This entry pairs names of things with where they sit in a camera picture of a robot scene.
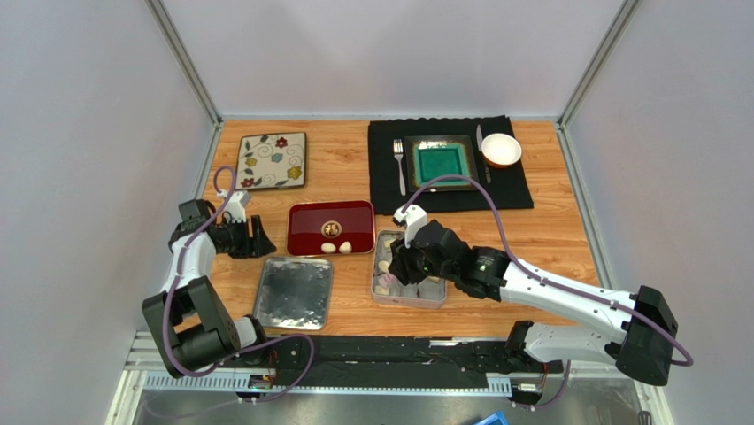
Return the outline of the red lacquer tray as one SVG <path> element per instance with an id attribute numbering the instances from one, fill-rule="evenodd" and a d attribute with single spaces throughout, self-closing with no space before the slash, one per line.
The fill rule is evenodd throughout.
<path id="1" fill-rule="evenodd" d="M 296 204 L 289 210 L 286 251 L 292 256 L 313 257 L 341 254 L 343 242 L 350 254 L 368 253 L 375 246 L 373 205 L 365 200 Z M 320 246 L 333 243 L 336 252 L 325 254 Z"/>

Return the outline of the pink handled metal tongs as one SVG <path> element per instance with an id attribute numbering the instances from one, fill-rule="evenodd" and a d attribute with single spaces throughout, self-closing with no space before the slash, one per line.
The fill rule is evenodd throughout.
<path id="1" fill-rule="evenodd" d="M 395 277 L 389 272 L 389 262 L 386 260 L 381 260 L 378 262 L 378 277 L 377 277 L 377 283 L 376 286 L 386 287 L 390 288 L 392 287 Z"/>

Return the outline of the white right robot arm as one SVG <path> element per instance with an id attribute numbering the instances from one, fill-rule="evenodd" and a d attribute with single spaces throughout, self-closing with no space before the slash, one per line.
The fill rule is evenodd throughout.
<path id="1" fill-rule="evenodd" d="M 678 322 L 659 290 L 605 290 L 565 279 L 505 251 L 471 247 L 436 220 L 412 238 L 399 236 L 390 251 L 389 272 L 403 285 L 438 278 L 471 298 L 528 305 L 572 321 L 565 327 L 516 323 L 513 347 L 531 359 L 599 362 L 641 383 L 668 383 Z"/>

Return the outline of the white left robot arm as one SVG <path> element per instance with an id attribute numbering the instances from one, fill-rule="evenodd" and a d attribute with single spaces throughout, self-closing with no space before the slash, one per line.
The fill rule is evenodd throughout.
<path id="1" fill-rule="evenodd" d="M 209 279 L 219 254 L 257 259 L 276 251 L 260 217 L 247 215 L 248 203 L 247 193 L 240 192 L 220 207 L 203 199 L 179 206 L 181 223 L 169 240 L 173 275 L 142 302 L 144 319 L 174 378 L 208 375 L 224 359 L 268 340 L 258 319 L 231 317 Z"/>

